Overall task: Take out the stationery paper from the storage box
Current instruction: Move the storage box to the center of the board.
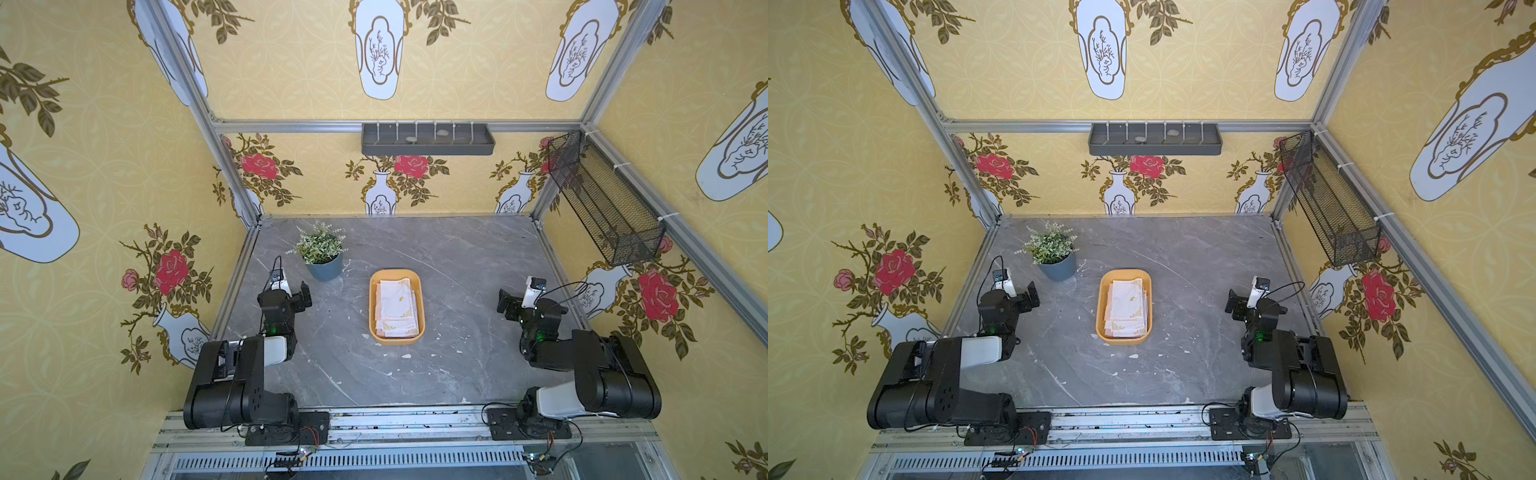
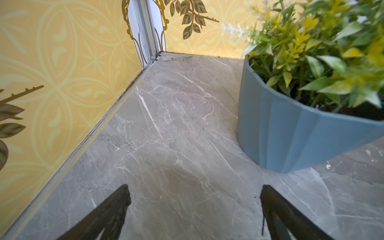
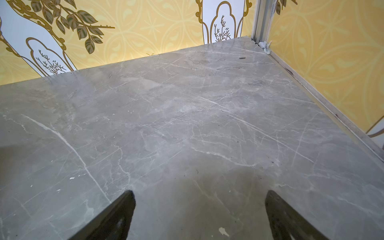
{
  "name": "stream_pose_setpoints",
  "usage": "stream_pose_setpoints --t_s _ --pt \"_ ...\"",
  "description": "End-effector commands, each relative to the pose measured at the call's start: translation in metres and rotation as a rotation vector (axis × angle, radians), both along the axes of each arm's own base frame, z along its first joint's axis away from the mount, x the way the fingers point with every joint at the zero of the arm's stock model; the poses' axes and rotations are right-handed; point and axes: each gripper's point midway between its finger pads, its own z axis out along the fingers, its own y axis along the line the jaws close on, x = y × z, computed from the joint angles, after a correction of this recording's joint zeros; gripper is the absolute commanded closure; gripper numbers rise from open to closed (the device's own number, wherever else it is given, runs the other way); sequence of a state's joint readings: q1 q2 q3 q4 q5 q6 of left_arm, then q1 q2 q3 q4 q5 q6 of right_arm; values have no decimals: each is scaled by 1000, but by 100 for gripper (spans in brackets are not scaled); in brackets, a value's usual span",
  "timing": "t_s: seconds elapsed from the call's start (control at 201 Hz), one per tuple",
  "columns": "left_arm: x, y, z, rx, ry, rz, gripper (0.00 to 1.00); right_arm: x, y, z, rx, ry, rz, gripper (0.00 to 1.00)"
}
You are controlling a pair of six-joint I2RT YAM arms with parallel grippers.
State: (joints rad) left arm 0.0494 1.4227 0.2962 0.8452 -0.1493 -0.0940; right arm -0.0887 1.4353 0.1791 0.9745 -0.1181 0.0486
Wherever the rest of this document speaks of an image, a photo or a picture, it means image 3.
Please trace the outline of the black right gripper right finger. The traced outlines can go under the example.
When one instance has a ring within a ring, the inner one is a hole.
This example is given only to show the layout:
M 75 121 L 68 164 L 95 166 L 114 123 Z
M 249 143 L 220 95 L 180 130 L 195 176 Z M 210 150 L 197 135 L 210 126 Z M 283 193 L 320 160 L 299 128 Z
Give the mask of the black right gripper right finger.
M 275 191 L 269 190 L 265 207 L 275 240 L 326 240 L 327 237 L 311 225 Z

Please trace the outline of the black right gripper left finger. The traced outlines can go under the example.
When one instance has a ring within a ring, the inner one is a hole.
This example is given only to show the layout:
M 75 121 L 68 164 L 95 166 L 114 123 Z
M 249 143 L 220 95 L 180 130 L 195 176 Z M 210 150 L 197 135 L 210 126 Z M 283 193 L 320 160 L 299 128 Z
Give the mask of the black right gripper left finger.
M 133 191 L 125 191 L 70 239 L 126 240 L 135 208 Z

